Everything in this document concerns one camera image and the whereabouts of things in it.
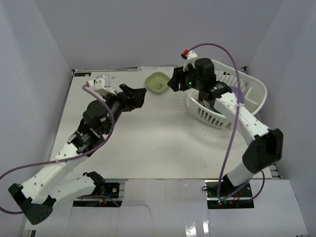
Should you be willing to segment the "purple square panda plate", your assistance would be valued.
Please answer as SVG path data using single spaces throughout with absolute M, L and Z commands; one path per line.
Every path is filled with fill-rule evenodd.
M 235 86 L 231 86 L 230 88 L 232 92 L 235 94 L 236 98 L 239 99 L 239 102 L 241 104 L 244 104 L 244 95 L 242 91 L 238 87 L 235 87 Z

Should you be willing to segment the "light teal rectangular plate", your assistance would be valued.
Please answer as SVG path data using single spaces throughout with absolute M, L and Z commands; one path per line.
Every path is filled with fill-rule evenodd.
M 214 113 L 217 113 L 217 114 L 220 114 L 221 115 L 221 112 L 219 112 L 218 110 L 216 110 L 214 108 L 213 105 L 209 104 L 208 106 L 206 106 L 207 109 L 209 109 L 210 111 L 213 111 Z

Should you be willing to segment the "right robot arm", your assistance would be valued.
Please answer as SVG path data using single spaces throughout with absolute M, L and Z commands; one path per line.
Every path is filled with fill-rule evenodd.
M 173 70 L 168 86 L 175 92 L 195 89 L 199 99 L 213 105 L 214 109 L 234 122 L 247 144 L 241 163 L 227 174 L 220 174 L 217 193 L 222 190 L 234 197 L 252 177 L 264 168 L 279 161 L 282 156 L 283 133 L 261 123 L 240 103 L 233 88 L 217 79 L 214 63 L 200 58 Z

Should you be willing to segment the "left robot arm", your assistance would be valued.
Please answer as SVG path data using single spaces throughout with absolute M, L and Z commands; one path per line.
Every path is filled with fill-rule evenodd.
M 83 90 L 95 98 L 82 114 L 75 132 L 54 159 L 42 162 L 42 169 L 22 184 L 12 184 L 8 191 L 32 225 L 46 220 L 57 206 L 77 198 L 104 198 L 105 179 L 95 171 L 60 185 L 60 182 L 79 164 L 85 162 L 111 137 L 114 126 L 123 112 L 141 108 L 145 88 L 133 89 L 121 84 L 120 92 L 103 87 L 93 91 L 86 83 Z

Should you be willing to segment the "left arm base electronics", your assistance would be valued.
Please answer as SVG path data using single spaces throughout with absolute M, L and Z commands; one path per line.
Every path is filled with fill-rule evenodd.
M 109 182 L 99 192 L 94 192 L 86 198 L 77 198 L 73 207 L 120 207 L 124 198 L 125 183 Z

